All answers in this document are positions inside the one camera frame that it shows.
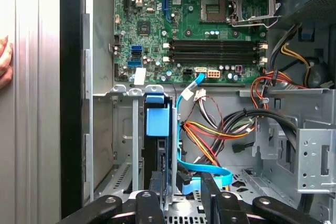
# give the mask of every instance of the motherboard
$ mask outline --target motherboard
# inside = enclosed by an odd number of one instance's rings
[[[115,81],[252,83],[265,64],[270,0],[114,0]]]

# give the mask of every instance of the human hand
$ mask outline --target human hand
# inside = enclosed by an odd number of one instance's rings
[[[13,45],[8,42],[8,36],[0,39],[0,89],[6,86],[13,77],[13,69],[9,65],[12,60]]]

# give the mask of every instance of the sticker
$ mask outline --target sticker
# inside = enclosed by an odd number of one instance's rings
[[[183,90],[183,92],[181,93],[181,96],[187,101],[189,100],[192,96],[194,95],[193,92],[190,91],[190,89],[186,88],[185,90]]]
[[[144,85],[146,79],[146,69],[145,68],[136,68],[134,85]]]
[[[194,102],[197,101],[198,99],[202,99],[205,101],[205,96],[206,96],[206,90],[205,89],[200,89],[196,91],[195,97],[194,97]]]

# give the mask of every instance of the blue sata port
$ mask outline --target blue sata port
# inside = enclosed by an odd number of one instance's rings
[[[127,62],[127,66],[129,68],[137,68],[137,67],[141,67],[141,60],[129,60]]]
[[[131,46],[131,52],[142,52],[142,46]]]

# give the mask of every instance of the green circuit board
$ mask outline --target green circuit board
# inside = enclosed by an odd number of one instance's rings
[[[204,2],[208,1],[204,11]],[[168,48],[164,45],[170,38],[174,40],[231,40],[231,41],[265,41],[267,31],[263,26],[234,28],[225,22],[229,16],[229,1],[217,0],[211,5],[209,0],[142,0],[138,7],[134,0],[114,0],[114,78],[115,81],[134,81],[136,67],[146,68],[146,82],[183,83],[196,75],[195,68],[209,70],[220,69],[218,78],[207,78],[205,82],[215,83],[252,83],[259,76],[260,66],[251,63],[242,65],[238,79],[233,80],[229,74],[235,71],[226,70],[218,63],[211,61],[178,63],[167,61]],[[268,12],[268,0],[243,0],[242,15],[249,18],[264,15]],[[131,53],[132,46],[141,46],[141,55],[135,59]],[[130,65],[138,60],[139,65]],[[185,70],[192,71],[186,76]]]

